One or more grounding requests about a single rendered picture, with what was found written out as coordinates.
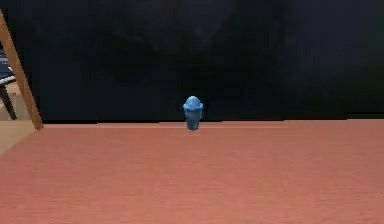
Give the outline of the blue trash can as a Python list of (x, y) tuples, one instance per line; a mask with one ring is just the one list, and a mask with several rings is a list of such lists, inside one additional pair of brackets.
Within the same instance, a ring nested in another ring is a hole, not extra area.
[(183, 110), (188, 130), (196, 131), (199, 128), (204, 105), (196, 96), (190, 96), (183, 104)]

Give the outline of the dark table with pale edge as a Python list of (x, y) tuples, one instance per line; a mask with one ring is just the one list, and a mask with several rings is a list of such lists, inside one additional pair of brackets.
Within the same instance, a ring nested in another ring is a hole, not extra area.
[(3, 49), (0, 49), (0, 99), (12, 120), (16, 120), (17, 115), (13, 108), (6, 86), (8, 84), (14, 83), (15, 81), (16, 78), (13, 75), (13, 71), (8, 62), (8, 58), (5, 54), (5, 51)]

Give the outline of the brown wooden door frame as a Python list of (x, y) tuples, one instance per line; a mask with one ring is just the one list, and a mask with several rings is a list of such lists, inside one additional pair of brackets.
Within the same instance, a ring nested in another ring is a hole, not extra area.
[(4, 48), (9, 64), (12, 68), (12, 72), (15, 76), (17, 86), (25, 102), (26, 109), (31, 118), (32, 124), (36, 130), (40, 130), (44, 127), (44, 125), (41, 120), (40, 113), (36, 106), (35, 100), (33, 98), (32, 91), (30, 89), (27, 77), (24, 73), (23, 66), (20, 62), (17, 51), (15, 49), (6, 20), (1, 10), (0, 10), (0, 43)]

